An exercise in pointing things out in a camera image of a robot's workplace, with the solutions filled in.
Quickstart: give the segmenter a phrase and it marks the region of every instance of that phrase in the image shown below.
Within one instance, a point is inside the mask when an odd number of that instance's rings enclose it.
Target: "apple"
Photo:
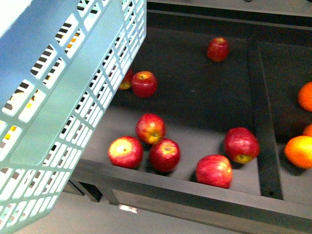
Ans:
[[[133,93],[137,97],[149,98],[157,90],[157,79],[151,72],[138,72],[132,77],[131,86]]]
[[[165,121],[155,114],[144,114],[136,123],[136,135],[146,144],[155,144],[166,135]]]
[[[195,176],[198,183],[228,189],[233,178],[232,166],[223,155],[208,155],[197,163]]]
[[[238,163],[248,163],[260,153],[257,138],[247,128],[230,129],[224,139],[225,152],[229,158]]]
[[[125,77],[123,78],[121,84],[119,85],[119,90],[126,90],[131,88],[131,79],[134,75],[134,72],[131,68],[127,71]]]
[[[150,163],[159,172],[170,172],[180,162],[179,145],[171,139],[163,138],[152,145],[150,150]]]
[[[213,62],[221,62],[229,55],[229,45],[225,38],[213,38],[207,48],[207,57]]]
[[[143,159],[143,147],[135,137],[122,136],[111,143],[108,157],[115,166],[134,169]]]

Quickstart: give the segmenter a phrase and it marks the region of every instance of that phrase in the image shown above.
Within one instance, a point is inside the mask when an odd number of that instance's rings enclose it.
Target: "black shelf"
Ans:
[[[205,57],[217,35],[227,37],[231,48],[222,63]],[[296,104],[293,89],[311,78],[312,42],[303,40],[309,35],[300,29],[149,12],[147,37],[132,68],[152,71],[159,89],[149,99],[131,90],[116,93],[71,180],[93,185],[111,204],[237,232],[312,233],[311,171],[293,167],[282,153],[285,142],[312,122],[311,113]],[[109,162],[110,143],[135,137],[135,124],[146,112],[162,116],[167,137],[181,147],[181,162],[172,173],[151,168],[146,145],[137,170]],[[237,126],[259,138],[258,161],[233,163],[229,189],[196,183],[198,160],[224,154],[224,136]]]

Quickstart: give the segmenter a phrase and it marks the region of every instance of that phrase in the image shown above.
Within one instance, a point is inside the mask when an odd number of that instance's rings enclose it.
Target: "orange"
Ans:
[[[305,84],[298,93],[299,105],[306,111],[312,112],[312,82]]]
[[[295,166],[309,169],[312,168],[312,137],[296,136],[285,147],[286,158]]]
[[[308,125],[304,130],[303,134],[304,136],[312,137],[312,124]]]

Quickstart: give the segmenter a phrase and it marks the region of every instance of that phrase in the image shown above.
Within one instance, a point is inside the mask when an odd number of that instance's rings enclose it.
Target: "plastic basket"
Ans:
[[[146,35],[146,0],[33,0],[0,38],[0,233],[50,213]]]

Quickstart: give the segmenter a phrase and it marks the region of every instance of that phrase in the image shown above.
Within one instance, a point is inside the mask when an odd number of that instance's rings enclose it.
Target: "basket slot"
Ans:
[[[34,86],[28,80],[24,79],[12,94],[10,99],[7,100],[7,103],[2,108],[2,111],[13,116],[23,107],[31,108],[32,104],[29,103],[30,99],[28,99],[28,97],[31,95],[33,89]]]
[[[6,184],[6,181],[11,176],[11,173],[13,172],[12,168],[2,168],[0,170],[0,192],[4,185]]]
[[[131,25],[135,25],[135,14],[134,11],[132,11],[127,18],[125,18],[125,21],[127,22],[126,29],[129,30]]]
[[[109,94],[108,94],[108,96],[107,96],[105,102],[103,103],[103,107],[104,107],[104,108],[107,108],[107,107],[108,107],[108,104],[110,103],[112,97],[113,97],[112,92],[109,92]]]
[[[64,70],[65,68],[65,62],[64,60],[60,57],[58,58],[58,60],[56,61],[56,63],[53,65],[53,67],[51,68],[51,70],[49,71],[48,75],[45,77],[45,79],[43,80],[43,84],[48,88],[51,89],[53,87],[53,85],[55,84],[55,82],[57,81],[57,79],[59,78],[59,75],[61,74],[61,72]]]
[[[144,0],[140,0],[140,2],[136,5],[136,12],[143,11]]]
[[[50,178],[48,179],[47,183],[45,183],[45,187],[44,187],[44,189],[43,189],[43,191],[42,191],[42,194],[47,194],[47,193],[50,192],[50,190],[51,190],[53,184],[55,183],[55,181],[56,181],[56,179],[57,179],[57,177],[58,177],[58,175],[59,175],[60,173],[63,173],[63,172],[53,172],[53,173],[51,174],[51,176],[50,176]]]
[[[67,121],[67,123],[65,124],[62,132],[60,133],[59,137],[61,139],[65,139],[66,135],[68,134],[69,130],[71,129],[71,127],[73,126],[74,122],[75,122],[76,118],[74,116],[70,116],[69,120]]]
[[[67,146],[62,144],[56,153],[50,167],[56,167],[60,161],[60,159],[64,156]]]
[[[77,30],[77,27],[78,20],[72,13],[55,35],[55,40],[59,43],[60,46],[63,47],[69,40],[70,36],[74,33],[74,31]]]
[[[119,34],[119,36],[116,38],[115,40],[115,47],[118,48],[120,43],[123,41],[124,37],[125,37],[125,31],[122,30]]]
[[[70,172],[66,172],[65,175],[63,177],[60,177],[60,181],[57,181],[55,183],[56,188],[54,190],[54,193],[59,193],[62,191],[63,187],[65,186],[65,184],[67,183],[67,180],[70,176]]]
[[[47,209],[50,200],[51,200],[51,197],[50,197],[50,196],[49,196],[49,197],[46,197],[46,198],[44,199],[44,202],[43,202],[43,204],[42,204],[42,206],[41,206],[41,208],[40,208],[40,210],[39,210],[39,213],[44,212],[44,211]]]
[[[80,124],[81,124],[80,120],[76,119],[74,124],[73,124],[73,126],[72,126],[72,128],[71,128],[71,130],[70,130],[70,132],[68,133],[68,135],[66,137],[67,141],[71,141],[72,139],[77,137],[76,132],[77,132]]]
[[[116,70],[116,63],[117,63],[117,59],[114,56],[110,59],[110,61],[108,62],[108,65],[106,66],[105,73],[106,75],[108,75],[109,81],[112,80],[113,71]]]
[[[22,133],[22,129],[17,126],[11,126],[4,138],[0,142],[0,162],[8,155],[9,151]]]
[[[90,13],[87,15],[86,19],[84,20],[83,24],[85,28],[89,31],[92,26],[95,24],[95,22],[98,20],[98,17],[101,14],[101,9],[99,7],[99,4],[96,3]]]
[[[0,201],[5,201],[9,199],[14,192],[15,188],[20,183],[23,175],[25,174],[25,169],[16,169],[15,172],[11,175],[11,178],[7,181],[6,186],[0,194]]]
[[[77,5],[77,10],[79,15],[83,17],[87,12],[89,7],[94,3],[94,0],[80,0]]]
[[[84,38],[85,38],[84,33],[82,32],[81,29],[78,29],[77,32],[74,34],[73,38],[68,43],[68,45],[65,47],[65,53],[69,58],[73,57],[74,53],[81,46]]]
[[[42,163],[44,167],[50,166],[50,163],[54,159],[54,156],[56,155],[56,152],[59,150],[59,148],[60,148],[60,143],[55,142],[52,149],[50,150],[50,152],[48,153],[48,155],[46,156],[46,158],[44,159]]]
[[[28,202],[28,204],[26,205],[26,208],[24,209],[24,214],[25,214],[25,215],[24,215],[24,216],[21,216],[21,217],[19,218],[19,221],[24,221],[24,220],[29,216],[29,214],[30,214],[31,210],[33,209],[35,203],[36,203],[36,200],[35,200],[35,199],[30,200],[30,201]]]
[[[40,177],[41,174],[42,171],[36,173],[36,170],[28,170],[27,173],[24,175],[23,180],[19,184],[18,188],[16,189],[15,193],[13,194],[13,198],[20,198],[23,195],[25,197],[31,196],[38,185],[37,178],[34,178],[34,176]]]
[[[28,101],[27,105],[20,113],[19,119],[24,122],[28,122],[45,99],[45,96],[46,94],[44,92],[36,90],[32,98]]]
[[[22,201],[18,204],[18,206],[15,208],[14,212],[12,212],[12,215],[9,219],[9,222],[7,223],[7,227],[13,226],[19,219],[19,217],[23,217],[26,215],[25,212],[23,212],[27,202]]]
[[[60,158],[60,160],[57,162],[57,167],[58,168],[63,168],[66,160],[69,158],[71,151],[72,151],[72,147],[67,147],[66,151],[64,152],[64,154],[62,155],[62,157]]]
[[[45,192],[45,194],[47,194],[46,192],[46,186],[48,186],[48,183],[52,182],[51,179],[51,175],[52,175],[52,171],[46,171],[41,182],[39,183],[39,186],[37,187],[36,191],[34,192],[35,196],[38,196],[40,194],[42,194],[43,192]]]
[[[104,61],[103,61],[103,63],[102,63],[102,66],[103,66],[103,68],[104,68],[105,70],[106,70],[108,64],[110,63],[111,59],[113,59],[113,58],[114,58],[114,52],[113,52],[113,50],[111,49],[111,50],[108,52],[108,54],[106,55],[106,57],[105,57],[105,59],[104,59]]]
[[[71,164],[69,165],[68,169],[71,170],[71,169],[73,169],[76,166],[78,160],[80,159],[81,154],[82,154],[82,151],[78,150],[76,155],[75,155],[75,157],[73,158]]]
[[[89,109],[88,109],[86,115],[84,116],[84,119],[85,119],[86,121],[89,121],[89,120],[90,120],[91,116],[93,115],[93,113],[94,113],[94,111],[95,111],[95,109],[96,109],[97,107],[98,107],[98,106],[96,105],[95,102],[93,102],[93,103],[91,104],[91,106],[89,107]]]
[[[65,169],[69,168],[69,166],[71,165],[71,162],[77,156],[77,152],[78,152],[78,150],[73,148],[73,150],[71,151],[70,155],[68,156],[68,159],[66,160],[66,162],[64,164],[64,168]]]
[[[102,2],[103,7],[105,7],[108,4],[109,1],[110,0],[102,0],[101,2]]]
[[[92,124],[92,127],[96,127],[96,125],[98,124],[98,122],[100,121],[100,119],[101,119],[101,117],[102,117],[102,115],[103,115],[103,111],[102,110],[100,110],[99,111],[99,113],[97,114],[97,115],[94,115],[96,118],[95,118],[95,120],[94,120],[94,122],[93,122],[93,124]]]
[[[82,108],[81,112],[80,112],[80,116],[81,117],[85,117],[88,113],[88,111],[90,110],[90,106],[92,105],[93,102],[93,98],[89,97],[88,100],[85,102],[84,107]]]
[[[56,55],[57,53],[55,49],[52,47],[52,45],[49,44],[30,70],[30,73],[33,74],[37,79],[41,79],[43,73],[54,60]]]
[[[119,81],[121,80],[122,80],[122,75],[121,75],[120,70],[119,69],[115,70],[112,81],[111,81],[114,90],[116,90],[116,88],[119,86]]]
[[[11,221],[11,216],[16,207],[15,203],[11,203],[7,207],[4,208],[2,214],[0,215],[0,229],[2,229],[6,223]]]
[[[100,94],[100,97],[99,97],[99,101],[100,103],[104,106],[104,102],[106,101],[106,99],[108,98],[108,96],[110,95],[111,91],[110,89],[105,89],[105,92],[103,92],[102,94]]]
[[[38,211],[39,211],[41,205],[43,204],[43,202],[44,202],[44,198],[43,198],[43,197],[42,197],[42,198],[39,198],[39,199],[37,200],[37,202],[36,202],[35,205],[34,205],[33,210],[32,210],[31,213],[30,213],[30,217],[33,217],[33,216],[35,216],[35,215],[38,213]]]
[[[106,89],[108,89],[107,87],[108,87],[107,82],[103,82],[103,84],[98,84],[99,91],[95,93],[97,95],[98,100],[101,100],[102,94],[106,92]]]

